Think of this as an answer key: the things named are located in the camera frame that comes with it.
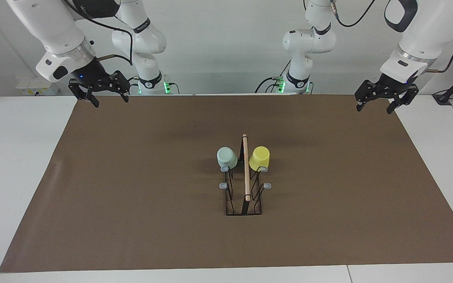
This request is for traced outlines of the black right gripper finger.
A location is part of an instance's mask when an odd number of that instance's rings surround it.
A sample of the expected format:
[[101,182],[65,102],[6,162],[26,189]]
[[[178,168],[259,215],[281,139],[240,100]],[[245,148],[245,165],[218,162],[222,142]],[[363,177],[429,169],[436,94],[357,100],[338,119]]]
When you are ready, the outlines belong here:
[[68,88],[78,100],[90,101],[94,107],[99,107],[99,101],[93,95],[94,88],[97,85],[97,79],[87,77],[74,77],[68,82]]
[[130,94],[130,82],[128,79],[117,70],[109,75],[109,81],[109,91],[118,93],[124,102],[128,103]]

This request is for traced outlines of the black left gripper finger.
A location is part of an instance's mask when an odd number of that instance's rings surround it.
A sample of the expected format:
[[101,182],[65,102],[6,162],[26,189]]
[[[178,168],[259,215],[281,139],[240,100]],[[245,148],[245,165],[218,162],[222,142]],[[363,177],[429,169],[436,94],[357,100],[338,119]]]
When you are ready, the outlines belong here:
[[392,102],[390,102],[389,106],[386,108],[386,112],[388,114],[392,114],[395,109],[398,107],[401,107],[403,105],[409,105],[415,98],[415,96],[419,93],[419,88],[417,85],[411,85],[408,87],[408,89],[400,94],[394,94],[392,99]]
[[360,112],[367,102],[378,98],[376,91],[379,88],[378,83],[372,83],[368,79],[363,81],[359,88],[355,92],[355,99],[357,102],[356,109]]

